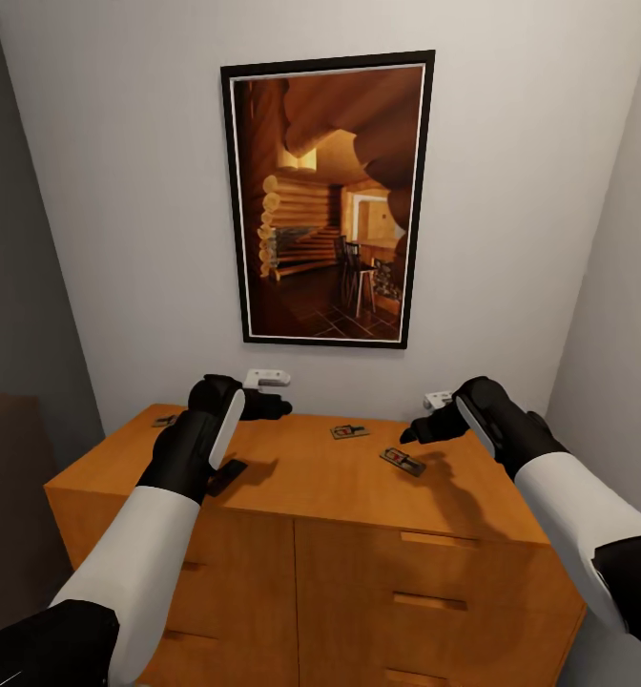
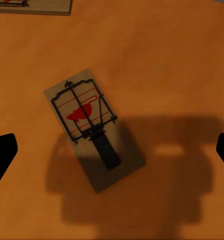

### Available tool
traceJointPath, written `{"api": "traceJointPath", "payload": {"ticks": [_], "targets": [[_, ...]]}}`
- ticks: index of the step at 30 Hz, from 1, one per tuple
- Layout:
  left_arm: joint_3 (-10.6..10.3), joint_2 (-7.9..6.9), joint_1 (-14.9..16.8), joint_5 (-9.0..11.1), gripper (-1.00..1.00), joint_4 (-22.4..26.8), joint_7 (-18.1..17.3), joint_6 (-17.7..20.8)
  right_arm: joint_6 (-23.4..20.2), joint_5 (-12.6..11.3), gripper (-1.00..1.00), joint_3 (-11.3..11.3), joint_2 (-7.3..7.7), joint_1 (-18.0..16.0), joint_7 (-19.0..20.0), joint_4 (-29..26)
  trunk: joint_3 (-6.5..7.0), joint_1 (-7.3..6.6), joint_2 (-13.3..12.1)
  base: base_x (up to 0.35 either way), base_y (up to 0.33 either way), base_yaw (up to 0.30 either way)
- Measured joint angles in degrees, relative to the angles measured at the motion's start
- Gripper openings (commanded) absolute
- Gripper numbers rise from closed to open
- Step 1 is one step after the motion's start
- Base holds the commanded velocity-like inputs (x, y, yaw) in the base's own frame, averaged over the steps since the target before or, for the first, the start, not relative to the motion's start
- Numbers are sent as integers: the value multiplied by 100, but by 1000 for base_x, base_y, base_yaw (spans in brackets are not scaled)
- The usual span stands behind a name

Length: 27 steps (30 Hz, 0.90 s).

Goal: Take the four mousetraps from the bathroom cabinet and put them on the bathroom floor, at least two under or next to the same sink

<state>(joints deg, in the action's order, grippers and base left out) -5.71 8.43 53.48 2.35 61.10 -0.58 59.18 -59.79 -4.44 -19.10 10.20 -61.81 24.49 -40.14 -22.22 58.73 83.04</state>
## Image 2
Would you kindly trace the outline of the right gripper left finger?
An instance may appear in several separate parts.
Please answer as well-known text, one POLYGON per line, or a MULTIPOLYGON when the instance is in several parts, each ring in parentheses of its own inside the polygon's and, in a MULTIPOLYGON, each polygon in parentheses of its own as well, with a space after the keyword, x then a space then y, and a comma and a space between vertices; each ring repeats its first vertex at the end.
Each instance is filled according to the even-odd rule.
POLYGON ((17 152, 18 145, 14 133, 0 136, 0 179, 5 174, 17 152))

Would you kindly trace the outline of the mousetrap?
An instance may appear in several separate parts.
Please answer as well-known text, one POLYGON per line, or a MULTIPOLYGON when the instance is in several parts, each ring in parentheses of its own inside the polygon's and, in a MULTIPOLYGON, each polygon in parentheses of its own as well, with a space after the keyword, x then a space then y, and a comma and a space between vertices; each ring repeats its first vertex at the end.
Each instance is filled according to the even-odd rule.
POLYGON ((96 194, 146 165, 89 68, 43 93, 96 194))
POLYGON ((0 0, 1 14, 71 16, 73 0, 0 0))

